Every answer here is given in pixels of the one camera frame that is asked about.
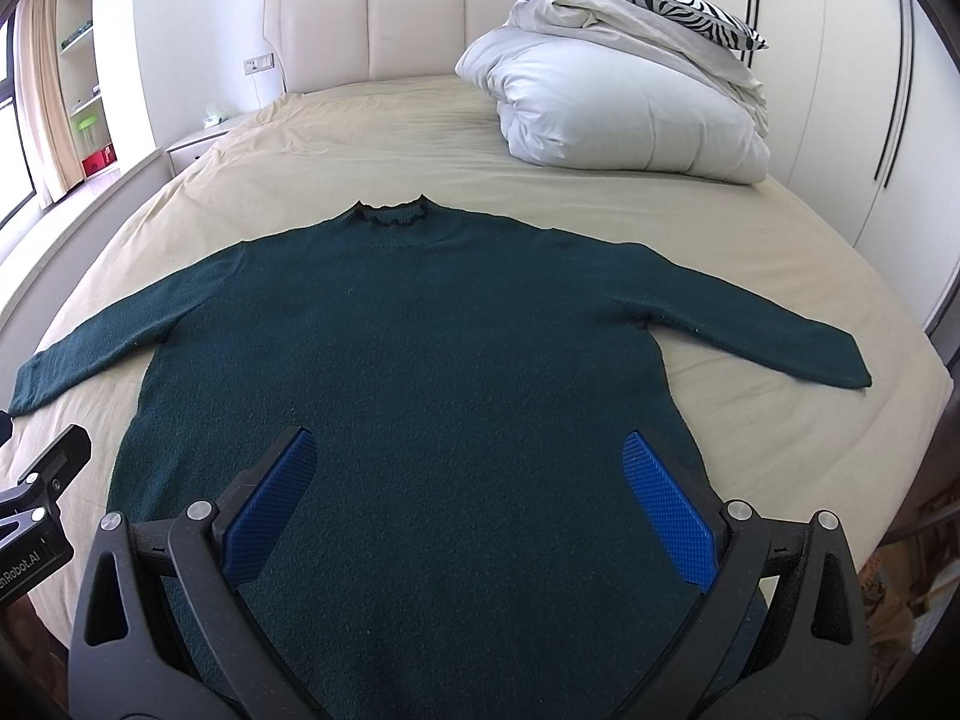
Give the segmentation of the dark green knit sweater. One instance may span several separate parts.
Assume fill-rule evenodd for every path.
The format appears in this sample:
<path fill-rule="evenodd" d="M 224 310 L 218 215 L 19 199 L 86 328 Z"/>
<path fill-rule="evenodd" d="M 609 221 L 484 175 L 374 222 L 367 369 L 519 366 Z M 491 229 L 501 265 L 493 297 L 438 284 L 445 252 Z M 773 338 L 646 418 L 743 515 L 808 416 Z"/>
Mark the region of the dark green knit sweater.
<path fill-rule="evenodd" d="M 703 466 L 652 327 L 862 390 L 854 340 L 640 244 L 427 199 L 231 245 L 21 367 L 24 418 L 149 351 L 109 502 L 164 518 L 281 429 L 319 465 L 247 601 L 338 718 L 604 718 L 692 587 L 622 468 Z"/>

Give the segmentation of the beige bed sheet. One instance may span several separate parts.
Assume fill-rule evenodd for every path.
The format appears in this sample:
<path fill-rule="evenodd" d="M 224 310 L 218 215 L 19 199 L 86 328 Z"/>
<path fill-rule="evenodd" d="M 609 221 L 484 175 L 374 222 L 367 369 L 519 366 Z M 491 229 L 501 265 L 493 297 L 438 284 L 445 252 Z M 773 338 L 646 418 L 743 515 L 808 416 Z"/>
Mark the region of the beige bed sheet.
<path fill-rule="evenodd" d="M 135 211 L 71 294 L 37 353 L 112 304 L 231 245 L 331 221 L 353 206 L 427 199 L 611 244 L 640 244 L 804 319 L 848 333 L 871 385 L 793 379 L 654 325 L 669 392 L 724 499 L 761 515 L 838 515 L 856 564 L 892 523 L 949 399 L 949 372 L 852 247 L 773 181 L 725 184 L 656 172 L 576 171 L 509 156 L 498 117 L 455 76 L 286 94 L 221 138 Z M 139 403 L 149 351 L 24 418 L 2 452 L 21 476 L 65 427 L 91 440 L 62 499 L 73 559 L 32 594 L 57 635 L 75 628 L 82 573 Z M 677 460 L 662 442 L 640 433 Z"/>

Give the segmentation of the black framed window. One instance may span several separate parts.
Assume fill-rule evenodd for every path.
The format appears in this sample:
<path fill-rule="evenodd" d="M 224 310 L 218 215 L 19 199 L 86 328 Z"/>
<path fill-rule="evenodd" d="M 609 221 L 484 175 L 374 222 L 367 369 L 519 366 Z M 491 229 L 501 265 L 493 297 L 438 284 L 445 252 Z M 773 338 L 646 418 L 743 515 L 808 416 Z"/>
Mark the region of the black framed window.
<path fill-rule="evenodd" d="M 34 197 L 34 181 L 26 160 L 16 110 L 13 65 L 13 20 L 2 25 L 0 54 L 0 223 L 8 224 Z"/>

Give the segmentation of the red storage box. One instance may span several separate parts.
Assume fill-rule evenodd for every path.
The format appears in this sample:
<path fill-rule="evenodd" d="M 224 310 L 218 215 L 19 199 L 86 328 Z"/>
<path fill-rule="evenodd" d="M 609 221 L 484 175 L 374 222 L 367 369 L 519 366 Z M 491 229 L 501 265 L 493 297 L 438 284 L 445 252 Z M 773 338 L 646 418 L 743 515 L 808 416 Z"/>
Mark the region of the red storage box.
<path fill-rule="evenodd" d="M 88 154 L 82 159 L 82 168 L 86 177 L 94 176 L 103 171 L 106 167 L 114 164 L 117 160 L 116 150 L 110 143 L 95 149 L 93 153 Z"/>

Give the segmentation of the white bedside table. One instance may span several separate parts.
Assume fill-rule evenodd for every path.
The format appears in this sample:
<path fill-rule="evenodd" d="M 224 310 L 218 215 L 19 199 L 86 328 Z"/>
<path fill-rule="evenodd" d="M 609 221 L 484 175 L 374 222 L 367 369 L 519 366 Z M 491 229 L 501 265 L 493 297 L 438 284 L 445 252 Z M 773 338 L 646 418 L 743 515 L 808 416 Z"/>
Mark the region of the white bedside table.
<path fill-rule="evenodd" d="M 200 158 L 212 148 L 213 143 L 223 138 L 224 135 L 233 132 L 236 127 L 244 124 L 249 117 L 251 117 L 249 112 L 238 114 L 235 115 L 235 117 L 231 117 L 231 119 L 226 119 L 226 121 L 213 125 L 213 127 L 190 133 L 190 135 L 185 135 L 185 137 L 182 137 L 177 142 L 171 143 L 171 145 L 166 148 L 166 156 L 171 166 L 172 176 L 181 174 L 182 171 L 192 166 L 195 161 L 200 160 Z"/>

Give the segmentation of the white open bookshelf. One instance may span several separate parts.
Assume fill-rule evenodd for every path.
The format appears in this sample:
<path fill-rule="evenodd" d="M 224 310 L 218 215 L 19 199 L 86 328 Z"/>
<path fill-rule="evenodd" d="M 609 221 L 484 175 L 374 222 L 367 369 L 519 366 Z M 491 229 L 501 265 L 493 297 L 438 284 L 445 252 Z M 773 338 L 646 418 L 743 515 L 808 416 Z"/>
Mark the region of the white open bookshelf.
<path fill-rule="evenodd" d="M 112 145 L 94 54 L 93 0 L 57 0 L 55 5 L 60 91 L 81 161 L 95 149 Z"/>

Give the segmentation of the beige curtain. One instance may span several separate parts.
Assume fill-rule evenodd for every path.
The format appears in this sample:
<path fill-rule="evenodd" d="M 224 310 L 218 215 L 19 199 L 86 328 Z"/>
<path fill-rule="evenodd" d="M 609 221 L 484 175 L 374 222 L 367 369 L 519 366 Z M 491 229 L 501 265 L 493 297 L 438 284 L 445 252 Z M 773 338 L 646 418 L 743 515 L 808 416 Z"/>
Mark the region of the beige curtain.
<path fill-rule="evenodd" d="M 62 101 L 59 0 L 18 0 L 13 13 L 14 105 L 37 203 L 43 210 L 85 180 Z"/>

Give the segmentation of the white wardrobe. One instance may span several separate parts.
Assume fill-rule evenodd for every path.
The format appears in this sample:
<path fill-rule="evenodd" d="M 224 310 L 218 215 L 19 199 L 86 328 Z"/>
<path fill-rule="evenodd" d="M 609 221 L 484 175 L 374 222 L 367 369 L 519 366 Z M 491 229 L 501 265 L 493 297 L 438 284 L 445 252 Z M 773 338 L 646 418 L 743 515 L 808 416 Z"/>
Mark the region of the white wardrobe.
<path fill-rule="evenodd" d="M 771 176 L 934 328 L 958 280 L 958 70 L 919 0 L 711 0 L 765 36 Z"/>

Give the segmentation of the white folded duvet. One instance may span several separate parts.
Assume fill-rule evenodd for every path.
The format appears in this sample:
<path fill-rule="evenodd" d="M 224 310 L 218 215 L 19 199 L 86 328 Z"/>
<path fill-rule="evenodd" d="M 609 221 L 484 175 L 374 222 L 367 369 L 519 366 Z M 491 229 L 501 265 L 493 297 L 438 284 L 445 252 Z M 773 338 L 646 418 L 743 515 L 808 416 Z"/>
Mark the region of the white folded duvet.
<path fill-rule="evenodd" d="M 457 75 L 496 104 L 509 153 L 587 171 L 758 184 L 770 167 L 760 80 L 730 50 L 623 0 L 523 0 Z"/>

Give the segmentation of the beige upholstered headboard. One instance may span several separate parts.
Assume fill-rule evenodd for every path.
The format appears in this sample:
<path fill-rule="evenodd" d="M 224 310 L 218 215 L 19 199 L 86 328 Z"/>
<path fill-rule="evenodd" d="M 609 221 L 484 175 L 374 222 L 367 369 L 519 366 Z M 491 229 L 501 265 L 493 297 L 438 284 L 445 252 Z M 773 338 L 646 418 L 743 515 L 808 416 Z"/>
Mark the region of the beige upholstered headboard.
<path fill-rule="evenodd" d="M 262 34 L 288 93 L 451 75 L 512 0 L 263 0 Z"/>

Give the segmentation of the wall power socket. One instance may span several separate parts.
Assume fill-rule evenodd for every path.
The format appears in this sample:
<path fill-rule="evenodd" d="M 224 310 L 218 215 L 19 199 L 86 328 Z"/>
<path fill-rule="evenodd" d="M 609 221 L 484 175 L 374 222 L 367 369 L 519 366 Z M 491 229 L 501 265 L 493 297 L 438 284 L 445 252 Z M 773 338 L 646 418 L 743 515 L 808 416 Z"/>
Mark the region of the wall power socket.
<path fill-rule="evenodd" d="M 256 75 L 256 73 L 260 73 L 261 71 L 274 70 L 275 55 L 257 55 L 257 57 L 252 57 L 252 59 L 245 60 L 244 64 L 242 64 L 242 68 L 244 68 L 245 75 Z"/>

